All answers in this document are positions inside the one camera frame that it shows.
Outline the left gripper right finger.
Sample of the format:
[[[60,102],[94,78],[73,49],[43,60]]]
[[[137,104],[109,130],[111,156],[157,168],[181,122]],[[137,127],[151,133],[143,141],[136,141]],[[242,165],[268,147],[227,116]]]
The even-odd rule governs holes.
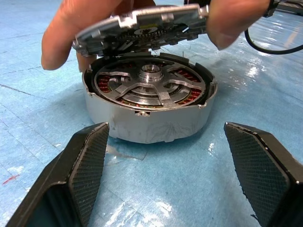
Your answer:
[[[242,192],[262,227],[303,225],[303,165],[273,134],[226,122],[229,143]]]

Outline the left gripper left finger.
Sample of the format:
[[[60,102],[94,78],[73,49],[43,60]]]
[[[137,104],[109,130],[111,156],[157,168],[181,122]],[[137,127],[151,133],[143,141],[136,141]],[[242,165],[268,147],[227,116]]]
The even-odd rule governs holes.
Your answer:
[[[8,227],[86,227],[100,188],[107,122],[76,132],[41,172]]]

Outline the person's bare hand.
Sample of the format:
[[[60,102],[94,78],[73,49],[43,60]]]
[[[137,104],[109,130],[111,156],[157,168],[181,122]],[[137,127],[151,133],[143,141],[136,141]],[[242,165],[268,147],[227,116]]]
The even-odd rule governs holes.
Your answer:
[[[209,6],[207,35],[219,50],[260,19],[268,0],[213,0]],[[63,0],[42,38],[41,64],[56,70],[68,59],[75,35],[112,15],[155,6],[152,0]]]

